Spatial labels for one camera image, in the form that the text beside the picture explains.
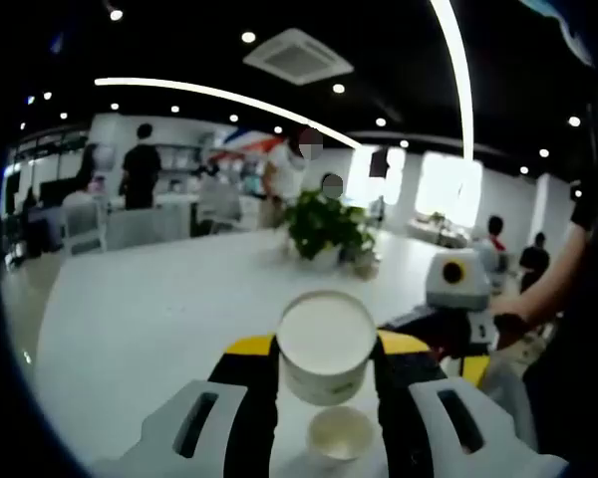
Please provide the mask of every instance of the green plant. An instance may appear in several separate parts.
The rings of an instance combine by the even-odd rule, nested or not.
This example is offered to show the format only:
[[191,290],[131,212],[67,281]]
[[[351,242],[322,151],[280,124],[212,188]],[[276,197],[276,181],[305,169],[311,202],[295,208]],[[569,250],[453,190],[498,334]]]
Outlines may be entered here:
[[347,256],[374,246],[375,239],[366,227],[366,214],[320,191],[303,191],[295,205],[284,213],[283,224],[299,255],[314,259],[322,250],[341,245]]

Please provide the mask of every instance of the small cup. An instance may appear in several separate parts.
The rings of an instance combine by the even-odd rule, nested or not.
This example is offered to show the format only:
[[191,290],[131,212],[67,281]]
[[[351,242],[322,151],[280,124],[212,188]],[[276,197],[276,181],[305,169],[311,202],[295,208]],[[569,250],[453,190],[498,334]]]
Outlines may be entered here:
[[321,466],[336,466],[363,455],[372,445],[370,419],[349,406],[326,408],[308,427],[308,450]]

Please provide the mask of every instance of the white chair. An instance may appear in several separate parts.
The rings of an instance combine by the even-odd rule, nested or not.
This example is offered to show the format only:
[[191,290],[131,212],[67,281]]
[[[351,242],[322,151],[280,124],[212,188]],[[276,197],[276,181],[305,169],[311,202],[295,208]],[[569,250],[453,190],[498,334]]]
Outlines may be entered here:
[[205,177],[199,191],[196,222],[210,221],[210,234],[222,229],[239,229],[241,205],[239,191],[230,183]]
[[96,201],[63,206],[64,245],[72,256],[107,251],[104,220]]
[[239,196],[241,208],[241,219],[238,229],[242,231],[254,231],[259,228],[262,200],[252,196]]
[[180,207],[154,207],[114,211],[107,226],[109,250],[128,249],[188,237],[188,222]]

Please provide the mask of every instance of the plant pot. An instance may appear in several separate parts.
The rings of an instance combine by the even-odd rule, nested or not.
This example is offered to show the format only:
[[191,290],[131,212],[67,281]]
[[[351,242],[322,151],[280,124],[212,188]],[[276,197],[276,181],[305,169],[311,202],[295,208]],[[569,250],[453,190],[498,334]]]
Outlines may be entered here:
[[302,268],[311,271],[332,271],[339,265],[339,256],[341,255],[341,245],[329,247],[319,251],[313,259],[305,259],[299,256],[299,263]]

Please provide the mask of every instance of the black sleeve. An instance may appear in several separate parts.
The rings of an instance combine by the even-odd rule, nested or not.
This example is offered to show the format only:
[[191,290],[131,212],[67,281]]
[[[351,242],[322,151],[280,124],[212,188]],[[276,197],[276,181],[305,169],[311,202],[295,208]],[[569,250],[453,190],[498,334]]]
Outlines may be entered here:
[[576,207],[571,215],[571,222],[578,224],[585,231],[591,229],[591,221],[593,216],[592,201],[589,194],[583,195],[576,201]]

